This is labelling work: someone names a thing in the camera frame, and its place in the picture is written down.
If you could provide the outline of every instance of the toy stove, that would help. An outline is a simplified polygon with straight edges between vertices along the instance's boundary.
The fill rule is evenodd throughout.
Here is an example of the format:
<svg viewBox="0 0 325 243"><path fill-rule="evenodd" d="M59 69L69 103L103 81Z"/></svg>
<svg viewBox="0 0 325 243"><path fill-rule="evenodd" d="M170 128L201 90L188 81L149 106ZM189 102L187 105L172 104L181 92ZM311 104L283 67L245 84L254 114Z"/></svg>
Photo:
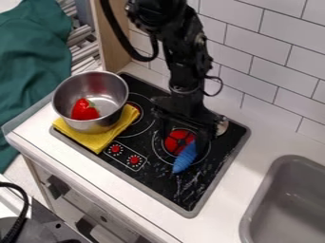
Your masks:
<svg viewBox="0 0 325 243"><path fill-rule="evenodd" d="M196 216L248 139L248 129L230 121L226 133L211 141L190 168L174 175L177 155L196 138L196 133L173 121L169 136L163 140L161 126L151 113L150 99L167 94L127 74L121 76L130 89L128 103L141 116L100 155L56 130L52 129L51 134L179 214Z"/></svg>

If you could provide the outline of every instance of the yellow sponge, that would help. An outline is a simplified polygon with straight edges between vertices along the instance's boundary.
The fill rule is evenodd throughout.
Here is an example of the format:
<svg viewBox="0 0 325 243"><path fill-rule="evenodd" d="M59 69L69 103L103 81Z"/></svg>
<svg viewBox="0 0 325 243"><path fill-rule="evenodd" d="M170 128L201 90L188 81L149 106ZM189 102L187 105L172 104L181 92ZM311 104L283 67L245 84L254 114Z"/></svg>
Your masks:
<svg viewBox="0 0 325 243"><path fill-rule="evenodd" d="M96 154L101 153L117 136L119 136L125 129L135 121L140 115L138 109L132 105L127 104L124 107L120 119L115 124L114 128L102 134L83 134L70 128L65 121L60 118L53 123L54 128L76 140L84 147L90 149Z"/></svg>

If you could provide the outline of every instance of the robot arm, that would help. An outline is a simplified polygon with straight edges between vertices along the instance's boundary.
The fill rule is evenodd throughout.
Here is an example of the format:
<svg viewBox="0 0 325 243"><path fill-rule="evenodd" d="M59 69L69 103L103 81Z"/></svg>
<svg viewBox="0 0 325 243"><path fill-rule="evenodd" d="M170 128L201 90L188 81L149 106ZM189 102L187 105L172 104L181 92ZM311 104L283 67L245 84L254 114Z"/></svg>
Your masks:
<svg viewBox="0 0 325 243"><path fill-rule="evenodd" d="M128 0L127 17L135 26L149 35L153 49L151 57L140 55L129 43L116 21L108 0L101 0L107 20L128 54L142 62L150 62L159 54L158 40L162 41L166 63L171 72L170 97L157 97L154 114L167 123L178 121L197 130L201 147L218 135L223 117L212 113L203 105L204 82L213 59L207 51L207 38L198 14L186 0Z"/></svg>

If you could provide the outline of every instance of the sink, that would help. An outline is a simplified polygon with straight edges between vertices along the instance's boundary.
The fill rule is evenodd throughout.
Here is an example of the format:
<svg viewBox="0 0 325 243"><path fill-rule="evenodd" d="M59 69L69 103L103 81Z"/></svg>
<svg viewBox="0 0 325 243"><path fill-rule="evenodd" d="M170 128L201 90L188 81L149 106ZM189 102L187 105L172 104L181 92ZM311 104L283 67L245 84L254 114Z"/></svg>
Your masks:
<svg viewBox="0 0 325 243"><path fill-rule="evenodd" d="M277 159L239 225L243 243L324 243L325 167Z"/></svg>

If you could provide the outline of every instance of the stainless steel bowl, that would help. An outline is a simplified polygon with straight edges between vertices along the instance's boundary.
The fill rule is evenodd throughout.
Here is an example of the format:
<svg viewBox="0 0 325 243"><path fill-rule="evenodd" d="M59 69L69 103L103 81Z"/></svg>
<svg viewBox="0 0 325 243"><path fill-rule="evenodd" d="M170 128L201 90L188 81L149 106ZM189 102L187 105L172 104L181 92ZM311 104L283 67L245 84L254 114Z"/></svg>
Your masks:
<svg viewBox="0 0 325 243"><path fill-rule="evenodd" d="M81 98L95 103L100 118L77 121L71 118L74 104ZM90 71L63 81L54 91L53 108L74 130L87 134L104 133L121 117L128 99L128 86L118 75Z"/></svg>

